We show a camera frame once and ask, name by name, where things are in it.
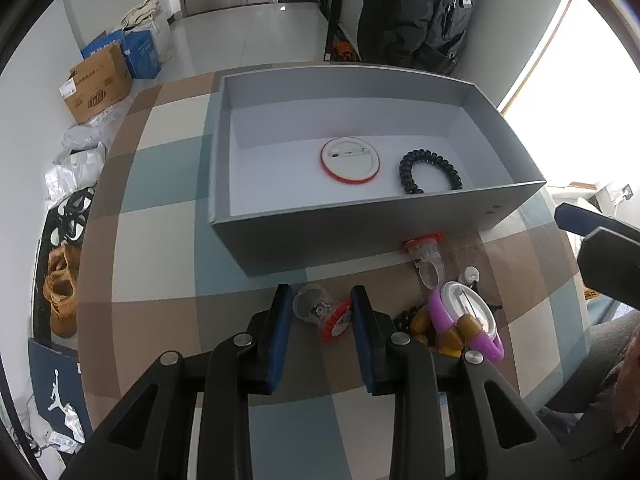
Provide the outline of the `white China flag badge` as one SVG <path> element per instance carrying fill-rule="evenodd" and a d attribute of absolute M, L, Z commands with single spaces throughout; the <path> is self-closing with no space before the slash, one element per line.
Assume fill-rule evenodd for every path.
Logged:
<path fill-rule="evenodd" d="M 497 322 L 490 307 L 471 287 L 455 281 L 445 283 L 440 289 L 440 298 L 454 322 L 457 322 L 462 315 L 469 314 L 480 322 L 484 332 L 488 333 L 490 338 L 496 336 Z"/>

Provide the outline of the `checkered tablecloth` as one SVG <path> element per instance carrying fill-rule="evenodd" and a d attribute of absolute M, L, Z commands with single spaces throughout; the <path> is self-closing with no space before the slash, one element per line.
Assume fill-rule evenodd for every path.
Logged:
<path fill-rule="evenodd" d="M 100 177 L 78 285 L 82 386 L 94 433 L 71 479 L 565 478 L 536 419 L 585 361 L 582 279 L 543 186 L 486 231 L 445 235 L 446 278 L 421 282 L 392 252 L 248 275 L 209 222 L 212 142 L 228 70 L 163 84 L 134 101 Z M 471 287 L 497 322 L 460 358 L 396 330 Z M 364 385 L 352 332 L 323 341 L 292 314 L 283 374 L 267 384 L 276 289 L 314 283 L 335 300 L 363 285 L 388 315 L 388 393 Z"/>

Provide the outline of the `brown cardboard box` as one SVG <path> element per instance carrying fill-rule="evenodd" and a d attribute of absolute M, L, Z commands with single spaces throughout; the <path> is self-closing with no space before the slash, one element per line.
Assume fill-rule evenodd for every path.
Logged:
<path fill-rule="evenodd" d="M 119 44 L 94 52 L 76 65 L 58 88 L 78 124 L 129 96 L 132 78 Z"/>

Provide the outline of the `beige tote bag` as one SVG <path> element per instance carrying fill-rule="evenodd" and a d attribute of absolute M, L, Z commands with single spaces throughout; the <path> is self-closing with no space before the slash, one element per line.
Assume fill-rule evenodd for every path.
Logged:
<path fill-rule="evenodd" d="M 122 30 L 134 29 L 144 21 L 152 20 L 156 14 L 160 14 L 162 11 L 160 0 L 143 0 L 120 19 L 118 27 Z"/>

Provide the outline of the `grey plastic mailer bag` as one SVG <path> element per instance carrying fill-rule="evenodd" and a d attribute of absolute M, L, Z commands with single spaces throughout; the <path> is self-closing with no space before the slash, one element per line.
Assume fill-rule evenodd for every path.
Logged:
<path fill-rule="evenodd" d="M 73 125 L 62 136 L 62 149 L 85 151 L 102 144 L 109 151 L 122 122 L 127 116 L 132 102 L 122 100 L 107 107 L 82 125 Z"/>

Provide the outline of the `tan boots pair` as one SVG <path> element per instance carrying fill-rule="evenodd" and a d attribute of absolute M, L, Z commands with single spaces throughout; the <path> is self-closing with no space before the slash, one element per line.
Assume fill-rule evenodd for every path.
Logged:
<path fill-rule="evenodd" d="M 50 251 L 43 297 L 50 304 L 50 329 L 70 338 L 77 330 L 77 280 L 81 248 L 63 244 Z"/>

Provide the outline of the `grey open cardboard box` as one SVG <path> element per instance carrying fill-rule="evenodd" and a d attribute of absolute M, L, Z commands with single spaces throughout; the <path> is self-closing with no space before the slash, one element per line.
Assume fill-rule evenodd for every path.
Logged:
<path fill-rule="evenodd" d="M 379 65 L 223 76 L 209 222 L 248 275 L 486 231 L 544 177 L 475 84 Z"/>

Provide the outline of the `black white sandals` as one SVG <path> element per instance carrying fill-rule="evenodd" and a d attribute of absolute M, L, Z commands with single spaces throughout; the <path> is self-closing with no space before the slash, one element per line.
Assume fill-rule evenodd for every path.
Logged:
<path fill-rule="evenodd" d="M 81 246 L 85 236 L 95 186 L 73 192 L 54 210 L 50 241 L 54 247 L 62 244 Z"/>

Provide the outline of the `black backpack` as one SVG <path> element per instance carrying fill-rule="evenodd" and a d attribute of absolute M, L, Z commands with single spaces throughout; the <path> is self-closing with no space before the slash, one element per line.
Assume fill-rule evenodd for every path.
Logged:
<path fill-rule="evenodd" d="M 450 75 L 477 0 L 363 0 L 357 30 L 362 62 Z"/>

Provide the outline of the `blue cardboard box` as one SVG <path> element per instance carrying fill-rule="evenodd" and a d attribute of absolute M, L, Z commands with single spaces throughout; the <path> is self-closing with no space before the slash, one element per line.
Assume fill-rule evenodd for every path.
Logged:
<path fill-rule="evenodd" d="M 111 44 L 119 45 L 132 78 L 155 79 L 160 73 L 160 60 L 156 53 L 152 34 L 148 30 L 141 32 L 115 30 L 91 41 L 80 53 L 83 58 L 88 58 L 96 51 Z"/>

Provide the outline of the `white plastic bag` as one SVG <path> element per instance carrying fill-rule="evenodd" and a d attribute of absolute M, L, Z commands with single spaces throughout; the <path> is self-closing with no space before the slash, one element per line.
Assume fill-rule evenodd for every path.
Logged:
<path fill-rule="evenodd" d="M 102 143 L 90 150 L 61 153 L 44 174 L 47 207 L 52 208 L 73 193 L 96 184 L 105 159 L 106 148 Z"/>

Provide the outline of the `white round badge red rim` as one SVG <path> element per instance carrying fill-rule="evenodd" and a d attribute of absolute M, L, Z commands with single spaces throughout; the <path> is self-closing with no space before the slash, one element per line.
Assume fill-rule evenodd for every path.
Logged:
<path fill-rule="evenodd" d="M 347 184 L 367 183 L 381 168 L 378 151 L 370 143 L 352 136 L 340 136 L 326 142 L 319 159 L 331 178 Z"/>

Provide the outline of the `navy Jordan shoe box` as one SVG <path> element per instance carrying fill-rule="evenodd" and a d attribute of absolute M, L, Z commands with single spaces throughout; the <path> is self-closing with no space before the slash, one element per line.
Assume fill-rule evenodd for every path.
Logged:
<path fill-rule="evenodd" d="M 37 412 L 50 425 L 58 448 L 74 454 L 92 435 L 78 362 L 32 338 L 28 356 Z"/>

